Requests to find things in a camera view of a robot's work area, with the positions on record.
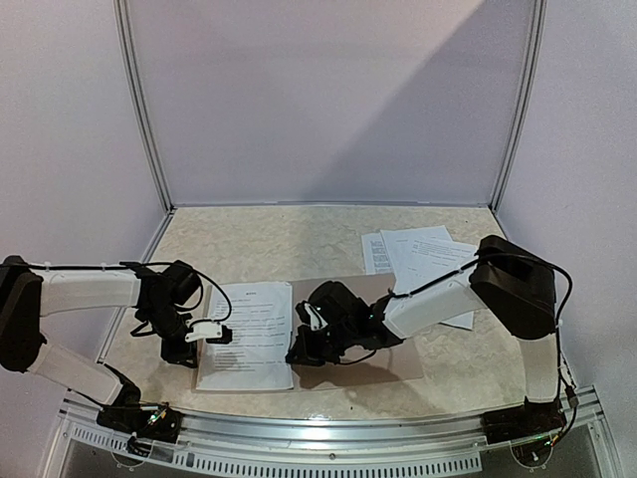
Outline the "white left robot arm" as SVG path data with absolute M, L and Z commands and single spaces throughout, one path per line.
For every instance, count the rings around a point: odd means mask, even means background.
M 140 431 L 148 413 L 123 393 L 124 377 L 51 343 L 40 322 L 71 311 L 133 308 L 140 322 L 135 332 L 159 336 L 164 361 L 195 368 L 197 345 L 186 340 L 190 315 L 185 304 L 201 290 L 197 273 L 182 261 L 51 266 L 9 256 L 1 265 L 1 366 L 38 374 L 109 405 L 110 417 L 125 431 Z

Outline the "printed white top sheet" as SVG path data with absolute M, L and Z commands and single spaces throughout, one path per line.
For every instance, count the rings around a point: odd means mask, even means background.
M 237 283 L 215 292 L 208 308 L 232 332 L 227 345 L 203 344 L 198 392 L 261 392 L 294 386 L 285 356 L 293 333 L 293 286 L 288 282 Z

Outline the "pink paper folder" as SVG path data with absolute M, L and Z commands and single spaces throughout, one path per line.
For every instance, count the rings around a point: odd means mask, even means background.
M 230 305 L 213 294 L 208 311 L 230 317 L 233 341 L 204 344 L 195 390 L 325 390 L 422 377 L 413 341 L 394 337 L 373 310 L 392 283 L 380 275 L 232 284 Z

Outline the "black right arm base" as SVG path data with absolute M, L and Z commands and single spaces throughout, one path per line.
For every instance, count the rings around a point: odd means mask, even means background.
M 576 419 L 578 396 L 570 387 L 566 391 L 567 402 L 572 412 L 569 421 L 566 420 L 559 398 L 546 403 L 534 403 L 526 398 L 522 405 L 488 411 L 481 415 L 480 423 L 487 442 L 495 444 L 543 437 L 557 431 L 556 436 L 547 442 L 547 446 L 554 446 L 570 431 Z

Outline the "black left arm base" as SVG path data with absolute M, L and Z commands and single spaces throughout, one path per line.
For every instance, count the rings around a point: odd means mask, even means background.
M 176 443 L 184 414 L 165 403 L 142 404 L 136 395 L 104 405 L 97 424 L 137 438 Z

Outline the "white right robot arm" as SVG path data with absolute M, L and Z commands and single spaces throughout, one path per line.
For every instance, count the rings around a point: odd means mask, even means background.
M 496 235 L 473 259 L 408 292 L 388 291 L 373 303 L 339 281 L 326 281 L 296 304 L 301 321 L 286 355 L 291 365 L 340 364 L 355 347 L 371 353 L 401 345 L 426 328 L 466 313 L 490 311 L 519 344 L 526 404 L 515 426 L 535 434 L 551 421 L 559 393 L 558 317 L 566 298 L 556 292 L 561 267 Z

